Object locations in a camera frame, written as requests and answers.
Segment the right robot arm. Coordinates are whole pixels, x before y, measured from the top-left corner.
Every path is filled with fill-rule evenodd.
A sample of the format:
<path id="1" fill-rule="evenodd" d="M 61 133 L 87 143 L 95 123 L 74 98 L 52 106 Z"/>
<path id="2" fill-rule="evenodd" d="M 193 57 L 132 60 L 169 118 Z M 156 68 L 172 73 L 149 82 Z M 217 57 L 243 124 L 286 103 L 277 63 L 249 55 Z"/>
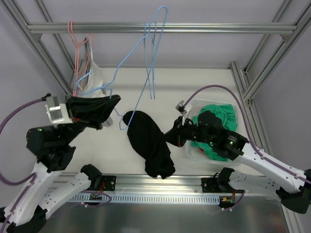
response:
<path id="1" fill-rule="evenodd" d="M 271 197 L 287 209 L 305 214 L 311 204 L 311 171 L 289 166 L 262 152 L 253 142 L 237 132 L 225 129 L 210 111 L 199 115 L 198 122 L 179 116 L 165 133 L 168 143 L 182 147 L 186 141 L 205 143 L 219 156 L 247 165 L 261 173 L 247 175 L 224 167 L 217 177 L 217 187 L 226 193 L 245 190 Z"/>

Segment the black tank top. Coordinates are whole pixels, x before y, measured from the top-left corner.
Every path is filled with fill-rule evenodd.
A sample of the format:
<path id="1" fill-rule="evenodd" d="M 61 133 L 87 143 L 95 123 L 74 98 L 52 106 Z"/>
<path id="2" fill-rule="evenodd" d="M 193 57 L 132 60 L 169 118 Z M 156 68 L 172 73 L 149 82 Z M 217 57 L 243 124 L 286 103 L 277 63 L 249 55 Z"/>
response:
<path id="1" fill-rule="evenodd" d="M 173 175 L 171 151 L 154 120 L 142 111 L 128 111 L 122 120 L 128 126 L 127 136 L 132 148 L 145 159 L 145 172 L 150 177 L 162 179 Z"/>

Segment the green tank top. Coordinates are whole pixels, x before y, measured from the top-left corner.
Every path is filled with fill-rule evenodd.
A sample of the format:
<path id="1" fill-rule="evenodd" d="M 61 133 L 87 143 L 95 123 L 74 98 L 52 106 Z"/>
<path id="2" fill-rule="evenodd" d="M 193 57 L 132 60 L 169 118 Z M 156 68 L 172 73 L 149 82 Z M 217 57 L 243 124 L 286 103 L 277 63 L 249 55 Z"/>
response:
<path id="1" fill-rule="evenodd" d="M 197 126 L 208 124 L 214 129 L 226 129 L 234 132 L 238 129 L 237 112 L 232 104 L 211 103 L 195 107 L 188 119 Z M 201 156 L 216 162 L 227 163 L 229 161 L 228 158 L 218 155 L 211 146 L 211 143 L 190 141 L 190 155 Z"/>

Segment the light blue wire hanger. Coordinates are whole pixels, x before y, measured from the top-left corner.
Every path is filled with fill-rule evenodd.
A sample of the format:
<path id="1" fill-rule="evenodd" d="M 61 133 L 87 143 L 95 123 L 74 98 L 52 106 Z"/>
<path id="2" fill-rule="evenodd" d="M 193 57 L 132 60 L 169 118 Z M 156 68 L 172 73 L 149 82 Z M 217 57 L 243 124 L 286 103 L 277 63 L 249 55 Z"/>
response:
<path id="1" fill-rule="evenodd" d="M 155 32 L 152 35 L 152 47 L 151 47 L 151 83 L 150 83 L 150 99 L 155 99 L 155 42 L 156 42 L 157 22 L 155 21 Z"/>

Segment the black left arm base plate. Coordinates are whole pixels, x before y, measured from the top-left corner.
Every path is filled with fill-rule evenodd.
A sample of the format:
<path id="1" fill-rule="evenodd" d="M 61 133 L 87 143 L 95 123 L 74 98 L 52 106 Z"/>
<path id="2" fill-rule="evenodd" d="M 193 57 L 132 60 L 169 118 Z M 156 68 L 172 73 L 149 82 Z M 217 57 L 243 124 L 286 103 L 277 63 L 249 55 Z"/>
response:
<path id="1" fill-rule="evenodd" d="M 116 189 L 116 176 L 112 175 L 102 175 L 99 184 L 95 188 L 96 191 L 105 192 L 105 191 L 115 191 Z"/>

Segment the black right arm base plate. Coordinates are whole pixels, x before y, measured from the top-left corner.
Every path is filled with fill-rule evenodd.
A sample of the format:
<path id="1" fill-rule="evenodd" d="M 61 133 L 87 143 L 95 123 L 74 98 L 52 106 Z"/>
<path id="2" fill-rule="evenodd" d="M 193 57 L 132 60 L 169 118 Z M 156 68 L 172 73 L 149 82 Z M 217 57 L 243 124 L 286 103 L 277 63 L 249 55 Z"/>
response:
<path id="1" fill-rule="evenodd" d="M 221 191 L 216 178 L 202 178 L 201 187 L 203 193 L 218 193 Z"/>

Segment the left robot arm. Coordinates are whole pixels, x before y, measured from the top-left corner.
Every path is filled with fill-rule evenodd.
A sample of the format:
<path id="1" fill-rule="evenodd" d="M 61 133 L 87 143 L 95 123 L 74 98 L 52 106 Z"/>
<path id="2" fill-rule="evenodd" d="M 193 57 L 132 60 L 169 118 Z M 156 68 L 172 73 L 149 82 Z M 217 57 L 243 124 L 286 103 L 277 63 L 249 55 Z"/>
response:
<path id="1" fill-rule="evenodd" d="M 73 179 L 49 193 L 51 184 L 71 162 L 75 147 L 71 142 L 86 128 L 101 130 L 121 97 L 70 97 L 60 103 L 47 94 L 37 102 L 46 104 L 49 126 L 31 128 L 26 134 L 26 147 L 36 157 L 31 174 L 18 182 L 5 177 L 9 186 L 22 185 L 14 200 L 0 210 L 1 232 L 37 233 L 51 215 L 75 195 L 102 187 L 102 173 L 93 165 L 84 165 Z"/>

